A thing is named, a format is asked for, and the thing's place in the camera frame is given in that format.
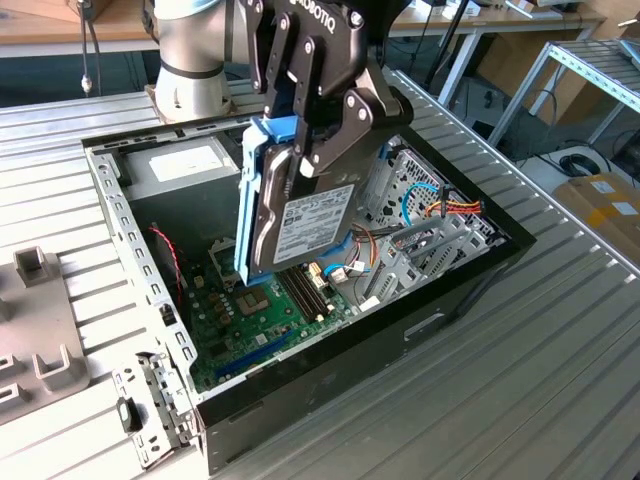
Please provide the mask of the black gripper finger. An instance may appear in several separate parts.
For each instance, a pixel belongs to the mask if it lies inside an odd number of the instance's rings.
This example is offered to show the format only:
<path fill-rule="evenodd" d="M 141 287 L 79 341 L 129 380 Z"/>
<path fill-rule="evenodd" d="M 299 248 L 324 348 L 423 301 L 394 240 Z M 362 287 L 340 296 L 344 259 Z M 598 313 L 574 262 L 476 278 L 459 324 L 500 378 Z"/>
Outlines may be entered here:
<path fill-rule="evenodd" d="M 351 174 L 370 166 L 381 147 L 414 119 L 409 100 L 380 69 L 366 69 L 345 92 L 338 130 L 314 141 L 300 163 L 303 176 Z"/>
<path fill-rule="evenodd" d="M 249 66 L 270 119 L 296 116 L 294 153 L 311 149 L 313 103 L 324 56 L 320 23 L 301 1 L 249 3 Z"/>

